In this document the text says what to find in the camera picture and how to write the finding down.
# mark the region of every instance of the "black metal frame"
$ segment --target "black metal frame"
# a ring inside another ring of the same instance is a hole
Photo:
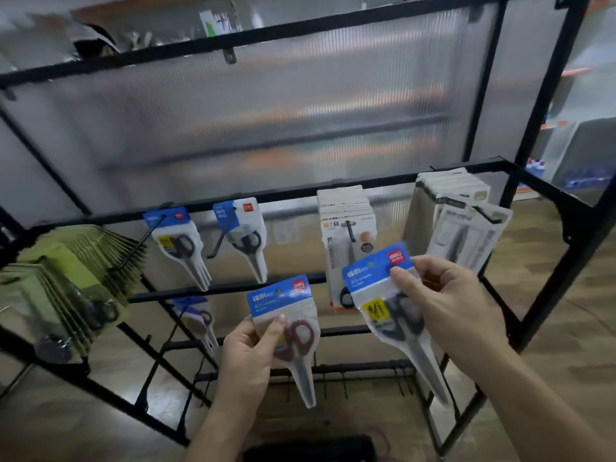
[[[216,38],[199,39],[192,42],[185,42],[182,44],[172,44],[163,47],[148,48],[138,52],[124,53],[112,58],[106,58],[101,60],[66,63],[54,66],[47,66],[43,68],[37,68],[27,71],[18,71],[16,73],[5,74],[0,76],[0,89],[4,89],[9,92],[9,88],[24,84],[27,82],[42,82],[51,79],[59,79],[66,76],[72,76],[75,74],[89,74],[106,69],[122,68],[124,66],[147,63],[150,61],[160,61],[168,58],[175,58],[183,55],[192,55],[196,53],[212,52],[215,50],[229,50],[239,46],[251,45],[258,42],[265,42],[268,40],[277,40],[282,38],[291,38],[297,36],[304,36],[315,32],[323,32],[326,30],[334,30],[338,28],[358,26],[362,24],[368,24],[371,22],[380,22],[387,20],[394,20],[397,18],[417,16],[420,14],[428,14],[439,12],[443,10],[450,10],[461,7],[478,7],[487,3],[498,2],[497,17],[495,24],[493,25],[492,37],[489,43],[489,47],[486,53],[486,59],[484,62],[482,78],[477,91],[477,98],[475,102],[474,112],[471,116],[471,122],[469,125],[469,133],[466,139],[465,150],[463,152],[462,165],[467,168],[471,173],[484,173],[484,172],[504,172],[508,175],[508,182],[503,192],[500,204],[504,207],[511,205],[515,190],[518,183],[522,182],[541,193],[543,196],[553,201],[559,210],[563,223],[563,239],[568,244],[568,249],[565,255],[562,257],[554,272],[543,286],[539,295],[537,295],[527,315],[522,319],[518,319],[511,309],[506,305],[502,297],[498,294],[497,290],[490,284],[489,280],[485,277],[481,271],[480,279],[486,290],[491,294],[496,303],[503,310],[503,314],[506,320],[507,333],[509,341],[513,348],[517,351],[521,351],[530,338],[536,333],[537,329],[543,323],[545,318],[550,314],[550,311],[558,303],[560,298],[565,294],[567,288],[573,282],[575,277],[579,274],[581,269],[586,265],[588,260],[593,255],[596,248],[599,246],[602,240],[604,240],[607,233],[616,222],[616,178],[612,179],[612,182],[606,189],[605,193],[597,203],[595,207],[589,206],[586,203],[578,200],[574,196],[563,192],[557,187],[545,182],[544,180],[528,173],[523,165],[526,163],[528,156],[532,150],[534,142],[536,140],[537,133],[540,130],[540,125],[543,121],[543,116],[547,111],[550,103],[551,95],[553,94],[556,85],[558,83],[560,74],[564,68],[566,59],[569,55],[570,49],[573,45],[577,31],[581,25],[584,12],[588,5],[589,0],[557,0],[554,9],[568,9],[564,24],[562,26],[560,36],[555,46],[550,65],[546,72],[542,87],[538,94],[538,98],[535,103],[533,112],[528,120],[528,125],[524,138],[520,143],[520,149],[516,156],[515,162],[509,162],[501,158],[493,158],[485,161],[472,162],[469,161],[473,149],[473,143],[477,126],[479,124],[479,118],[481,116],[483,100],[485,98],[485,92],[490,80],[490,71],[492,69],[493,60],[496,54],[498,46],[498,40],[500,35],[501,26],[504,19],[506,4],[508,0],[419,0],[394,6],[385,6],[382,8],[375,8],[373,10],[366,10],[364,12],[338,14],[335,16],[328,16],[326,18],[320,18],[311,21],[294,22],[291,24],[284,24],[282,26],[274,26],[271,28],[264,28],[259,30],[249,30],[246,32],[238,32],[235,34],[227,34],[225,36],[219,36]],[[0,222],[9,227],[12,232],[19,235],[18,239],[9,244],[7,248],[4,248],[0,252],[0,266],[4,266],[10,262],[20,249],[31,245],[36,240],[36,237],[42,233],[45,233],[54,227],[60,227],[65,225],[74,224],[114,224],[119,222],[128,222],[130,220],[140,220],[142,214],[147,210],[153,208],[143,208],[128,210],[122,212],[115,212],[112,214],[104,214],[101,216],[92,216],[88,207],[79,199],[79,197],[62,181],[57,175],[57,172],[47,162],[42,153],[31,143],[27,136],[21,131],[20,127],[14,123],[11,117],[4,111],[0,111],[0,119],[3,119],[13,131],[18,139],[24,143],[27,150],[31,152],[45,170],[54,178],[58,185],[65,191],[75,205],[81,209],[84,217],[76,218],[72,220],[65,220],[61,222],[54,222],[51,224],[40,224],[32,227],[29,230],[25,230],[21,227],[9,214],[0,208]],[[444,170],[461,166],[461,164],[455,163],[450,166],[444,166],[438,169],[430,167],[429,169],[420,171],[431,170]],[[264,192],[256,192],[249,194],[231,194],[223,198],[215,198],[209,200],[189,201],[177,204],[177,206],[184,206],[189,212],[200,212],[204,210],[211,210],[212,205],[215,202],[225,201],[229,199],[255,197],[258,202],[270,202],[281,201],[295,198],[304,198],[307,196],[316,195],[317,190],[326,188],[336,188],[340,186],[348,186],[361,184],[364,188],[373,188],[378,186],[389,186],[403,183],[412,183],[415,181],[417,174],[420,172],[413,172],[405,175],[386,175],[378,176],[374,178],[363,178],[359,180],[334,180],[326,184],[318,185],[306,185],[296,188],[283,188],[279,190],[268,190]],[[276,282],[279,279],[270,279],[270,283]],[[313,273],[309,275],[309,281],[312,284],[324,283],[324,273]],[[181,374],[177,372],[169,363],[163,358],[165,352],[169,350],[197,348],[200,349],[204,358],[211,361],[211,357],[208,357],[204,352],[203,344],[196,339],[192,333],[182,323],[169,304],[167,300],[183,297],[186,295],[220,295],[224,293],[250,291],[262,285],[257,285],[253,282],[240,282],[231,283],[226,285],[212,286],[207,292],[200,292],[197,288],[184,288],[174,289],[168,291],[157,291],[154,286],[147,280],[143,280],[143,284],[149,290],[149,293],[138,294],[130,299],[131,303],[142,303],[147,301],[158,301],[167,313],[175,321],[175,326],[169,339],[165,342],[161,350],[153,349],[149,344],[150,337],[142,339],[135,331],[133,331],[127,324],[120,325],[120,329],[124,331],[139,347],[144,349],[150,357],[154,358],[155,363],[150,371],[150,375],[143,385],[142,392],[140,393],[137,402],[130,404],[119,396],[115,395],[108,389],[99,385],[93,380],[88,378],[88,366],[75,366],[75,365],[50,365],[42,362],[36,357],[33,346],[27,341],[23,340],[16,334],[11,333],[3,328],[0,328],[0,349],[5,350],[14,357],[26,362],[33,363],[41,366],[45,370],[52,372],[59,378],[73,384],[74,386],[81,388],[82,390],[92,394],[93,396],[102,399],[106,403],[119,409],[121,412],[128,414],[129,416],[142,421],[147,426],[160,432],[173,439],[174,441],[187,445],[189,440],[185,434],[185,416],[192,396],[195,395],[200,398],[205,404],[209,404],[210,400],[207,398],[207,389],[202,392],[196,388],[196,383],[207,382],[208,388],[210,383],[217,378],[217,373],[205,373],[201,374],[197,372],[193,382],[186,380]],[[177,328],[181,328],[189,336],[188,341],[173,342],[173,333]],[[322,337],[351,335],[351,334],[365,334],[369,333],[367,326],[350,326],[342,328],[330,328],[323,329],[321,331]],[[441,370],[444,372],[445,367],[449,362],[449,357],[445,355],[441,362]],[[147,414],[147,390],[151,379],[156,372],[158,366],[164,367],[174,377],[181,381],[181,383],[189,389],[189,396],[182,412],[182,417],[178,427],[173,429],[163,424],[162,422],[154,419]],[[341,365],[317,365],[313,367],[313,372],[323,376],[323,381],[326,381],[326,374],[340,373],[344,383],[345,372],[352,371],[366,371],[366,370],[388,370],[394,371],[395,377],[398,377],[397,370],[402,369],[403,375],[406,378],[406,369],[412,369],[412,365],[406,361],[398,362],[393,360],[391,362],[378,362],[367,364],[341,364]],[[285,371],[273,372],[273,375],[288,376]],[[428,427],[434,443],[435,449],[440,456],[444,456],[451,449],[453,444],[457,441],[458,437],[466,429],[468,424],[473,419],[473,416],[479,411],[482,404],[485,402],[486,397],[482,393],[481,389],[477,389],[475,396],[471,399],[466,408],[458,409],[455,405],[455,419],[456,423],[450,434],[447,435],[444,441],[438,435],[435,429],[434,421],[430,414],[429,408],[434,399],[432,393],[428,393],[425,396],[418,385],[415,382],[415,388],[419,390],[418,397],[421,402],[422,411],[427,419]]]

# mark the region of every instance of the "deli logo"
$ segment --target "deli logo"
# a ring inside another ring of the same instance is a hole
[[[293,293],[300,293],[305,290],[306,290],[306,284],[304,283],[304,279],[293,281]]]
[[[399,263],[406,261],[406,256],[402,252],[401,248],[396,249],[395,251],[391,251],[387,254],[389,258],[389,262],[392,266],[398,265]]]

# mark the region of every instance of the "barcode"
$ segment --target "barcode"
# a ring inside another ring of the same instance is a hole
[[[497,232],[496,230],[488,230],[488,233],[486,233],[485,238],[483,239],[483,241],[479,245],[479,248],[477,249],[477,253],[475,254],[475,257],[473,258],[473,262],[469,266],[469,269],[475,270],[475,267],[477,266],[479,259],[483,255],[485,248],[488,246],[488,244],[490,243],[490,240],[494,237],[494,234],[496,232]]]

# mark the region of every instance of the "wooden floor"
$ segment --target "wooden floor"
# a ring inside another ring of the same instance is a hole
[[[566,245],[560,241],[558,213],[549,202],[519,201],[514,210],[487,276],[521,317]],[[615,268],[616,236],[611,235],[524,352],[527,363],[612,444],[616,442]],[[161,318],[158,335],[165,337],[169,329],[169,319]],[[356,342],[328,342],[328,347],[335,348],[328,353],[352,355],[363,346],[361,341],[370,349],[376,347],[370,336],[358,337]],[[170,354],[170,360],[184,367],[186,375],[194,372],[191,366],[200,361],[198,354],[191,353]],[[96,343],[91,363],[94,379],[134,402],[152,362],[114,331]],[[472,383],[455,367],[448,368],[446,375],[457,397],[467,400]],[[348,398],[340,382],[329,382],[327,388],[317,383],[315,387],[318,405],[307,410],[293,385],[270,386],[246,444],[365,432],[373,436],[380,454],[387,438],[391,457],[406,462],[437,460],[418,401],[410,393],[417,390],[409,389],[405,380],[349,381]],[[214,391],[212,387],[208,396]],[[150,388],[149,412],[174,426],[186,395],[176,380],[158,372]],[[448,416],[438,406],[433,410],[439,428],[446,431]],[[188,415],[191,436],[206,409],[193,400]],[[40,369],[32,369],[0,402],[3,462],[176,461],[183,453],[183,448],[165,437]],[[514,461],[517,457],[487,405],[448,459]]]

